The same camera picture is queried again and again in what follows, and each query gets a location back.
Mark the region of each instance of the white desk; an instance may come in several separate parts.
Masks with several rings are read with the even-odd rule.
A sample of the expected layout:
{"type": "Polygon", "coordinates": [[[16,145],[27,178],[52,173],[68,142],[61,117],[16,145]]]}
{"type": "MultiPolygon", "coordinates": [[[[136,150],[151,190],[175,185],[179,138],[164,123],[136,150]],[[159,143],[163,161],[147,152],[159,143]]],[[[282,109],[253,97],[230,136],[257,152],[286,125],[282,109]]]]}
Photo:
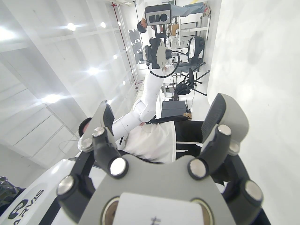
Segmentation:
{"type": "Polygon", "coordinates": [[[181,33],[183,32],[196,32],[196,31],[206,31],[205,39],[208,39],[208,32],[209,32],[209,24],[210,24],[210,17],[207,20],[207,26],[206,27],[193,27],[188,29],[181,29],[181,18],[178,17],[178,29],[176,30],[176,37],[178,44],[180,45],[181,42],[181,33]]]}

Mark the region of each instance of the office chair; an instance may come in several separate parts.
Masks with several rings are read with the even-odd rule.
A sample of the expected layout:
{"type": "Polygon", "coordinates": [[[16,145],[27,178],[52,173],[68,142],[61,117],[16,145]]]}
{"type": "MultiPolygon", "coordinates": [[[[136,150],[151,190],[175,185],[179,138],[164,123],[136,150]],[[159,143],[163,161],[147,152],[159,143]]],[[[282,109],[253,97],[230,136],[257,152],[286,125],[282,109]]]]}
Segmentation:
{"type": "Polygon", "coordinates": [[[203,51],[203,55],[204,55],[204,46],[205,46],[205,40],[202,37],[194,36],[194,37],[191,37],[188,42],[187,53],[184,54],[179,51],[176,51],[176,52],[187,56],[190,66],[193,67],[193,72],[194,71],[199,72],[200,65],[203,63],[203,58],[199,58],[199,55],[202,51],[203,51]],[[191,50],[192,43],[194,43],[194,45],[195,45],[195,50],[194,50],[193,57],[190,57],[190,53],[191,53],[190,50],[191,50]]]}
{"type": "Polygon", "coordinates": [[[198,80],[201,79],[203,76],[207,75],[209,72],[210,72],[210,70],[208,70],[205,74],[203,74],[202,76],[200,76],[197,79],[194,79],[193,70],[191,68],[189,69],[188,75],[184,75],[183,73],[180,73],[180,76],[184,76],[184,79],[183,79],[182,82],[180,82],[176,85],[174,93],[177,94],[177,95],[186,95],[186,94],[189,94],[191,92],[191,89],[192,89],[197,93],[201,93],[204,96],[207,96],[207,94],[196,90],[194,87],[195,87],[195,83],[202,84],[202,82],[199,82],[198,80]]]}

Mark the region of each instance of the cable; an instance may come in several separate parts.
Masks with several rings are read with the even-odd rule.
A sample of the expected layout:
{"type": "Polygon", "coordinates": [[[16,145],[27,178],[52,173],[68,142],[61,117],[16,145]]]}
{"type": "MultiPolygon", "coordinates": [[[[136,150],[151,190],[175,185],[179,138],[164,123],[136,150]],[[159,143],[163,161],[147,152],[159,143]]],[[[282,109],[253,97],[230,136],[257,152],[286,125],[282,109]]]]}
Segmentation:
{"type": "Polygon", "coordinates": [[[65,142],[70,142],[70,141],[79,141],[79,139],[77,139],[77,140],[66,140],[66,141],[62,141],[62,142],[60,142],[59,144],[58,144],[58,148],[59,148],[59,150],[61,151],[61,152],[63,152],[62,151],[62,149],[59,147],[62,143],[65,143],[65,142]]]}
{"type": "Polygon", "coordinates": [[[194,91],[194,96],[193,96],[193,98],[192,98],[192,104],[191,104],[190,110],[192,109],[192,106],[193,106],[194,97],[195,97],[195,91],[194,91]]]}
{"type": "Polygon", "coordinates": [[[159,76],[159,75],[157,75],[157,74],[154,74],[151,70],[150,70],[150,73],[151,73],[152,75],[156,76],[156,77],[159,77],[159,78],[167,78],[167,77],[171,76],[172,74],[175,73],[175,71],[177,70],[177,68],[178,68],[178,66],[179,66],[179,63],[180,63],[180,56],[179,56],[179,54],[177,54],[177,57],[178,57],[177,65],[176,65],[175,69],[173,70],[173,72],[172,72],[171,74],[168,74],[168,75],[166,75],[166,76],[159,76]]]}
{"type": "Polygon", "coordinates": [[[145,131],[145,130],[143,129],[143,126],[144,126],[144,124],[141,126],[141,129],[142,129],[144,132],[146,132],[146,133],[150,134],[151,132],[147,132],[147,131],[145,131]]]}

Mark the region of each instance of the jeans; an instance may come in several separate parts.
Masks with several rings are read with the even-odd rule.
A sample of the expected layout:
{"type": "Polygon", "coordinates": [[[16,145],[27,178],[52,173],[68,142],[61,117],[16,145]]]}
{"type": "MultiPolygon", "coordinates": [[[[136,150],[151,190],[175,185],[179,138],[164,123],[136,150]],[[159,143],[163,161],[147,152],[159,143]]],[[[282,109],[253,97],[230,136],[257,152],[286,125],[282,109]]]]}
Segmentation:
{"type": "Polygon", "coordinates": [[[182,72],[182,73],[188,73],[189,68],[191,68],[192,70],[194,70],[195,68],[197,68],[197,66],[190,65],[189,63],[179,63],[179,66],[175,70],[174,74],[177,74],[177,73],[180,73],[180,72],[182,72]]]}
{"type": "Polygon", "coordinates": [[[174,17],[186,17],[190,14],[204,13],[206,6],[203,2],[197,2],[193,4],[188,4],[183,7],[177,5],[171,5],[172,18],[174,17]]]}

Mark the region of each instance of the black cable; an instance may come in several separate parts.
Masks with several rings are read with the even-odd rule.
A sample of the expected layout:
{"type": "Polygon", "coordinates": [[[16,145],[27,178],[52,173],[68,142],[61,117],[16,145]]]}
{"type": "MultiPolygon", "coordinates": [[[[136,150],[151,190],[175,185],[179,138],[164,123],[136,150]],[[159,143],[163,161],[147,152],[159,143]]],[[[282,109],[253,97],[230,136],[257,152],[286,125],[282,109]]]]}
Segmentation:
{"type": "Polygon", "coordinates": [[[167,77],[171,76],[171,75],[174,74],[174,72],[177,70],[177,68],[178,68],[178,66],[179,66],[179,63],[180,63],[180,56],[179,56],[179,54],[177,54],[177,57],[178,57],[177,65],[176,65],[175,69],[173,70],[173,72],[172,72],[171,74],[169,74],[169,75],[167,75],[167,76],[159,76],[159,75],[157,75],[157,74],[154,74],[151,70],[150,70],[150,73],[151,73],[152,75],[156,76],[156,77],[159,77],[159,78],[167,78],[167,77]]]}

